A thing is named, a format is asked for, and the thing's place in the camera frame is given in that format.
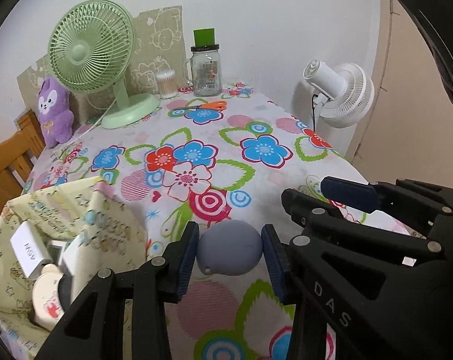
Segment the yellow cartoon storage box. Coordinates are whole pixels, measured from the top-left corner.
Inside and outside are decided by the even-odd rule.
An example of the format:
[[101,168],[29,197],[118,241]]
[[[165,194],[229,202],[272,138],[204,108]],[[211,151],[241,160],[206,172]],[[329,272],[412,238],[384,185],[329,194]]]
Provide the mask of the yellow cartoon storage box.
[[0,214],[0,338],[34,359],[53,324],[102,268],[146,260],[148,232],[100,177],[39,189]]

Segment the beige wooden door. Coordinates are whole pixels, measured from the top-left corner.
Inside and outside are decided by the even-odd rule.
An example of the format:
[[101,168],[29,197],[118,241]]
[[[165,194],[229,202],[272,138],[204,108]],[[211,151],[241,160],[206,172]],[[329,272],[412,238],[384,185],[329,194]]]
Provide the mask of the beige wooden door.
[[437,66],[398,0],[380,0],[375,103],[349,147],[369,181],[420,180],[453,188],[453,106]]

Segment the purple plush rabbit toy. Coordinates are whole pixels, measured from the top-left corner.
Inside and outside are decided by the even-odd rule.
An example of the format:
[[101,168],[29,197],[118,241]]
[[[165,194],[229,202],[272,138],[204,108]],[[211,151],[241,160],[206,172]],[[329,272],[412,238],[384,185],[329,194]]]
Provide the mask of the purple plush rabbit toy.
[[54,77],[46,76],[38,97],[39,124],[48,149],[66,143],[73,135],[74,114],[70,91]]

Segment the orange handled scissors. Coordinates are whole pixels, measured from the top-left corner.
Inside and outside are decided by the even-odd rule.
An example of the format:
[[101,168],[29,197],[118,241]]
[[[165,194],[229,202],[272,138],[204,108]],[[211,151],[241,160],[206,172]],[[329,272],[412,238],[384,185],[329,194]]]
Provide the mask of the orange handled scissors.
[[213,110],[213,111],[225,111],[227,103],[225,101],[206,102],[199,106],[184,106],[174,108],[174,111],[194,111],[194,110]]

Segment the grey-blue soft pouch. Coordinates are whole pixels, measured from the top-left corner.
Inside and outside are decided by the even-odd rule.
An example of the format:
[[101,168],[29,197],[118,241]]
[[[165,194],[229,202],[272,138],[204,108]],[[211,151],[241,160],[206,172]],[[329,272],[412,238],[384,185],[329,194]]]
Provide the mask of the grey-blue soft pouch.
[[262,257],[260,234],[241,220],[226,220],[211,226],[200,238],[196,259],[204,275],[244,275]]

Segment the cotton swab container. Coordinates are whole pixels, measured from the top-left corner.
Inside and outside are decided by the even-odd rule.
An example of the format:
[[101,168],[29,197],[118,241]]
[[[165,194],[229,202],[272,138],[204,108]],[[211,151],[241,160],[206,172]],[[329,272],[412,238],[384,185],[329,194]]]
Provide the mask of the cotton swab container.
[[178,94],[174,70],[165,70],[155,75],[157,89],[161,99],[174,98]]

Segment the large white wall charger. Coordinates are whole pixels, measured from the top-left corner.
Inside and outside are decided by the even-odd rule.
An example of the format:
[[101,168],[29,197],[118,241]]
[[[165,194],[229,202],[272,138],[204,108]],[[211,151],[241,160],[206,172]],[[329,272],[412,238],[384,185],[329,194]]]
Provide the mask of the large white wall charger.
[[10,244],[24,276],[30,281],[36,281],[44,266],[53,263],[35,225],[28,221],[20,224],[10,237]]

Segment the wooden bed headboard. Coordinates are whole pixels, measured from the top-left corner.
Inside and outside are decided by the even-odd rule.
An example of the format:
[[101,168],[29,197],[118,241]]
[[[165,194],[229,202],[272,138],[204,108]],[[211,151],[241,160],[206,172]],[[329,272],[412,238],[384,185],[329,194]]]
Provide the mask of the wooden bed headboard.
[[32,158],[39,158],[45,141],[36,114],[27,109],[17,120],[18,130],[0,144],[0,214],[4,205],[21,195],[33,170]]

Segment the cream round bear case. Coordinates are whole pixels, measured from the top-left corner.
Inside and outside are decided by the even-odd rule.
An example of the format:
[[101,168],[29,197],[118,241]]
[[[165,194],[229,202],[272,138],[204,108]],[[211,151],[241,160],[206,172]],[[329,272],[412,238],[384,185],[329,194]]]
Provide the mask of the cream round bear case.
[[65,313],[59,295],[59,285],[64,273],[55,264],[47,264],[34,282],[32,305],[34,321],[40,327],[52,331]]

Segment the green desk fan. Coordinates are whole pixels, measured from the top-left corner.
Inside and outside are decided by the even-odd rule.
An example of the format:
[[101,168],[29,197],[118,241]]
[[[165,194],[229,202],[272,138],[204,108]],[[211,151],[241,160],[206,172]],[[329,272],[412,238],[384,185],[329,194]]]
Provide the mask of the green desk fan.
[[130,96],[125,75],[135,49],[131,14],[109,0],[81,2],[58,22],[47,55],[53,76],[69,91],[94,94],[111,89],[114,100],[101,117],[106,129],[122,128],[152,114],[153,94]]

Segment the small white cube charger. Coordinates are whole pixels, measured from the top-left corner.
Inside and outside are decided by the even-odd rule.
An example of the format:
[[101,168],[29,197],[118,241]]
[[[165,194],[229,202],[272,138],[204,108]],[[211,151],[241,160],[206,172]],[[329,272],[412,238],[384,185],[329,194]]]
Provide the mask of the small white cube charger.
[[60,270],[70,281],[70,298],[73,301],[79,294],[78,279],[82,269],[80,263],[80,248],[83,245],[83,236],[78,235],[67,245],[61,255]]

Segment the white circulator fan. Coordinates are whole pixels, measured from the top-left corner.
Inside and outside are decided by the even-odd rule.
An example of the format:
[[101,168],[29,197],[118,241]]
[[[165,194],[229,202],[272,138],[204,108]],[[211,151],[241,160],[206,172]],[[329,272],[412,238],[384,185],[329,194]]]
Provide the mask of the white circulator fan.
[[303,78],[315,89],[312,97],[314,125],[320,119],[333,128],[356,125],[374,102],[373,81],[356,63],[331,68],[314,59],[305,67]]

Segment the glass mason jar mug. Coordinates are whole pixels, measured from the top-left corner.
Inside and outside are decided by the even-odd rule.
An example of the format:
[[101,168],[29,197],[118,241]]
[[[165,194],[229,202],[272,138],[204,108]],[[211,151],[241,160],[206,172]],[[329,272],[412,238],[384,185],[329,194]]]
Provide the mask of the glass mason jar mug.
[[222,92],[219,48],[219,44],[192,46],[192,55],[184,62],[184,78],[198,97],[218,96]]

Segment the green cup on jar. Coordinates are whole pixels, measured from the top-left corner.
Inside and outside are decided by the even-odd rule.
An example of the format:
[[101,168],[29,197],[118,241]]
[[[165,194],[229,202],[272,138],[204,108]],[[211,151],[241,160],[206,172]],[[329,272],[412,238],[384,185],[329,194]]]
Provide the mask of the green cup on jar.
[[193,31],[195,47],[209,47],[216,44],[213,28],[200,28]]

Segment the floral tablecloth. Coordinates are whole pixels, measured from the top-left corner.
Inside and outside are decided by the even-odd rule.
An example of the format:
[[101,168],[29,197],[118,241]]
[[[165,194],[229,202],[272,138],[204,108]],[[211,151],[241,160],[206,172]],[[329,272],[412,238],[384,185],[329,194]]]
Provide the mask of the floral tablecloth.
[[[149,256],[189,221],[201,231],[237,219],[273,224],[287,241],[296,226],[282,191],[321,198],[321,180],[362,175],[310,127],[242,83],[222,92],[224,111],[182,89],[132,125],[82,126],[67,149],[43,152],[25,191],[101,176],[147,229]],[[194,271],[186,296],[166,306],[175,359],[285,359],[294,310],[282,306],[264,263],[237,277]]]

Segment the beige cartoon board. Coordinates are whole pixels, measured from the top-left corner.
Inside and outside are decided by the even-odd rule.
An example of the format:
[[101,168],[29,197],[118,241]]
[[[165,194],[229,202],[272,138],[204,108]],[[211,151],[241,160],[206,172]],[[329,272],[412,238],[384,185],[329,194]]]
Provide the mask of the beige cartoon board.
[[[136,40],[130,66],[126,70],[127,93],[155,94],[158,91],[155,75],[166,70],[174,70],[177,86],[184,86],[186,47],[183,8],[173,6],[144,11],[133,18],[133,24]],[[39,114],[38,93],[44,78],[50,74],[49,60],[44,56],[16,78],[25,105],[36,114]],[[88,119],[100,116],[112,101],[112,88],[94,94],[72,93],[70,110],[75,120],[84,124]]]

